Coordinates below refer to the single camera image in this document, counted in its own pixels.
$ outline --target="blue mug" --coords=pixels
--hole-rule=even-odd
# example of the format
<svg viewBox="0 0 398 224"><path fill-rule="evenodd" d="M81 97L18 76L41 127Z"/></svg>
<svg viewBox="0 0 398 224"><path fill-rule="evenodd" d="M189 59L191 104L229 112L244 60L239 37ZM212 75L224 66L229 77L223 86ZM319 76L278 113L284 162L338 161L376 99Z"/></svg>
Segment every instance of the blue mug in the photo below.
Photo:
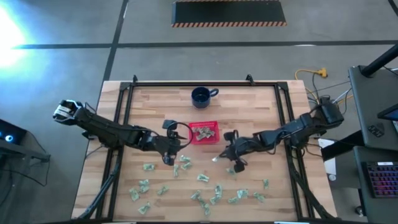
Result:
<svg viewBox="0 0 398 224"><path fill-rule="evenodd" d="M209 90L206 87L196 87L191 94L192 104L198 109L203 109L210 105L211 97L218 94L218 89Z"/></svg>

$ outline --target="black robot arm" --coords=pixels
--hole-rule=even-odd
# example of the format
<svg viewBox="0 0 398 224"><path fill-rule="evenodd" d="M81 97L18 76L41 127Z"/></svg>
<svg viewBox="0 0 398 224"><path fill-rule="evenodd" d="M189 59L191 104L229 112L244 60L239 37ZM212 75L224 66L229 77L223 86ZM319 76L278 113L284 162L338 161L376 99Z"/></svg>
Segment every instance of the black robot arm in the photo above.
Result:
<svg viewBox="0 0 398 224"><path fill-rule="evenodd" d="M247 162L240 158L242 155L273 150L281 140L288 138L291 146L304 147L311 135L324 134L327 129L335 128L343 121L344 117L337 105L333 104L329 98L323 97L320 99L320 104L309 113L300 115L296 120L276 130L254 133L252 138L239 137L237 130L225 133L224 138L231 144L219 157L226 157L235 161L235 172L241 172L247 165Z"/></svg>
<svg viewBox="0 0 398 224"><path fill-rule="evenodd" d="M78 101L62 100L55 110L53 119L65 125L77 125L86 130L83 135L97 136L106 147L118 147L127 145L142 151L157 151L167 165L174 165L174 159L181 146L177 132L178 122L165 120L163 128L167 129L167 136L161 136L155 131L131 125L121 125L98 116Z"/></svg>

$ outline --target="black stand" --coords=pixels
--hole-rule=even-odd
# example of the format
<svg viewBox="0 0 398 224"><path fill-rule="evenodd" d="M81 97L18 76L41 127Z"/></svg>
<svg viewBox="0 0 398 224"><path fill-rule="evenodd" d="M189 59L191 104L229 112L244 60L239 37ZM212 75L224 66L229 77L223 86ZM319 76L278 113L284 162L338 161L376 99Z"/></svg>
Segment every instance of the black stand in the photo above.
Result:
<svg viewBox="0 0 398 224"><path fill-rule="evenodd" d="M353 134L339 140L330 146L324 147L322 152L322 158L324 161L332 159L336 156L344 154L353 150L354 146L364 146L362 131L356 131Z"/></svg>
<svg viewBox="0 0 398 224"><path fill-rule="evenodd" d="M383 66L387 65L390 61L394 60L396 57L398 57L398 44L391 47L387 52L385 52L380 57L375 59L368 66L364 67L361 70L361 73L365 77L371 78L373 73L378 71Z"/></svg>

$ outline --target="monitor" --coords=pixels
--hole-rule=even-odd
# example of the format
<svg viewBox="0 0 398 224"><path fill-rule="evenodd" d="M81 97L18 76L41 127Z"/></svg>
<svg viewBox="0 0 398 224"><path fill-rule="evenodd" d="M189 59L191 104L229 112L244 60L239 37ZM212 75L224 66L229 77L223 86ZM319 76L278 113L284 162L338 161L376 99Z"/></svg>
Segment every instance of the monitor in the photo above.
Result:
<svg viewBox="0 0 398 224"><path fill-rule="evenodd" d="M380 119L387 119L391 121L398 121L398 104L385 109L384 111L377 114Z"/></svg>

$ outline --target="concrete floor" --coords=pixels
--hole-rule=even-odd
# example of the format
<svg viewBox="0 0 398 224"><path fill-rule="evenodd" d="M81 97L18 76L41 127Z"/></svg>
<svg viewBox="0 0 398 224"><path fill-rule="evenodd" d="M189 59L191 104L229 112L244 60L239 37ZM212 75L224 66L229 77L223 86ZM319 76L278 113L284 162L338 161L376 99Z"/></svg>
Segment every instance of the concrete floor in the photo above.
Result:
<svg viewBox="0 0 398 224"><path fill-rule="evenodd" d="M221 41L328 41L398 40L398 17L387 1L281 0L287 27L172 29L174 0L130 0L120 43ZM0 16L12 32L2 44L111 43L122 0L0 1ZM318 47L208 47L118 49L110 80L242 80L250 73L258 80L288 80L300 68L326 67L327 79L317 77L318 88L348 80L347 69L366 65L391 45ZM9 223L68 220L80 180L88 141L81 129L52 120L61 99L96 106L109 49L4 50L0 55L0 118L32 132L52 155L46 187L24 180L9 213ZM389 64L398 67L398 60ZM312 89L311 74L300 74ZM322 91L337 97L349 83ZM359 129L354 101L348 102L345 122L326 137L343 138ZM44 181L45 168L30 175ZM338 176L331 183L339 217L366 220L353 213L358 196L344 172L354 170L353 157L337 158Z"/></svg>

